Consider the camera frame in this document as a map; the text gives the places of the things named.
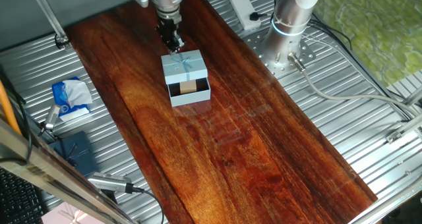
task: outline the slotted aluminum surface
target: slotted aluminum surface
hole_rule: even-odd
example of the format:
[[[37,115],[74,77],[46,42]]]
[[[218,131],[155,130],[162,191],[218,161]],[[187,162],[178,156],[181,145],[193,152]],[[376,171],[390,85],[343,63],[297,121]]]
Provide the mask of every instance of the slotted aluminum surface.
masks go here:
[[[253,33],[242,30],[229,0],[209,2],[241,37]],[[274,7],[273,0],[251,2],[259,13],[271,13]],[[269,16],[262,19],[259,30],[267,27]],[[311,29],[307,33],[319,38],[326,37]],[[331,47],[311,40],[307,40],[307,43],[316,55],[316,62],[307,65],[307,71],[323,92],[339,96],[378,93],[365,71],[348,63]],[[59,51],[54,45],[53,36],[48,36],[0,53],[0,64],[18,92],[27,100],[28,112],[39,122],[45,119],[53,103],[52,84],[72,76],[86,82],[94,100],[90,106],[91,114],[58,123],[54,133],[64,137],[84,130],[92,143],[101,172],[127,175],[137,186],[149,189],[74,50]],[[393,144],[388,144],[384,139],[395,128],[402,126],[402,118],[390,105],[368,99],[322,99],[314,94],[296,71],[283,75],[280,83],[379,198],[421,174],[422,143],[415,132]],[[49,208],[59,203],[53,196],[46,196],[45,200]],[[160,207],[147,195],[118,194],[117,201],[134,219],[151,224],[160,221]]]
[[[26,100],[27,112],[38,122],[45,120],[48,109],[54,103],[52,84],[74,76],[85,82],[93,100],[89,105],[91,113],[66,123],[58,119],[54,134],[64,138],[85,131],[91,141],[100,172],[128,176],[135,186],[150,190],[73,49],[58,50],[54,36],[47,36],[0,53],[0,65],[18,93]],[[145,224],[157,224],[161,221],[161,209],[157,201],[147,194],[117,193],[116,199],[121,209],[133,220],[141,220]],[[47,193],[44,193],[44,201],[49,210],[61,203],[59,199]]]

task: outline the ribbon bow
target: ribbon bow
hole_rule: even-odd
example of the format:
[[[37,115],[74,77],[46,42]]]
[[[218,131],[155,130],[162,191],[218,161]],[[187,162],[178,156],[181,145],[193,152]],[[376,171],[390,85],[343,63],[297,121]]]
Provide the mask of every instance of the ribbon bow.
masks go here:
[[[179,57],[180,57],[180,59],[178,59],[176,57],[172,58],[174,61],[177,62],[176,64],[174,64],[172,66],[172,68],[176,67],[179,63],[181,63],[183,65],[183,68],[185,69],[185,72],[186,72],[186,80],[189,81],[191,79],[189,78],[189,69],[188,68],[193,69],[193,67],[190,64],[188,64],[187,61],[191,60],[191,58],[187,57],[187,58],[184,59],[183,56],[182,56],[182,53],[179,54]]]
[[[82,220],[84,217],[86,217],[88,214],[84,213],[82,214],[80,217],[79,213],[80,210],[76,210],[75,214],[73,214],[73,211],[71,209],[71,206],[68,203],[64,203],[67,212],[60,210],[59,213],[63,216],[66,217],[67,219],[71,220],[72,222],[69,224],[80,224],[79,221]]]

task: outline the pink paper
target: pink paper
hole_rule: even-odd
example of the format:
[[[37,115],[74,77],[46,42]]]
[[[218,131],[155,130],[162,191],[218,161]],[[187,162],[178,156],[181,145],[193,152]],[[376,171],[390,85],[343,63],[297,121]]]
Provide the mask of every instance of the pink paper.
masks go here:
[[[66,202],[41,218],[44,224],[104,224]]]

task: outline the green fabric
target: green fabric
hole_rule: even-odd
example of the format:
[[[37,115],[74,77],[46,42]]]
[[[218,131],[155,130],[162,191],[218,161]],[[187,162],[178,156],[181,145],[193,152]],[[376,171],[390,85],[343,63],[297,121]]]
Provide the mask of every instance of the green fabric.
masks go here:
[[[422,0],[320,0],[315,13],[385,86],[422,69]]]

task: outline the dark wood surface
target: dark wood surface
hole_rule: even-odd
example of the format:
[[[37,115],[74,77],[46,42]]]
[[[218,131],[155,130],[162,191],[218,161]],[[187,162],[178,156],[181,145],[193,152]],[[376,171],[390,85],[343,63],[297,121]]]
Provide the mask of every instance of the dark wood surface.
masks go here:
[[[206,0],[183,0],[211,100],[172,108],[153,6],[67,29],[170,223],[347,223],[376,196]]]

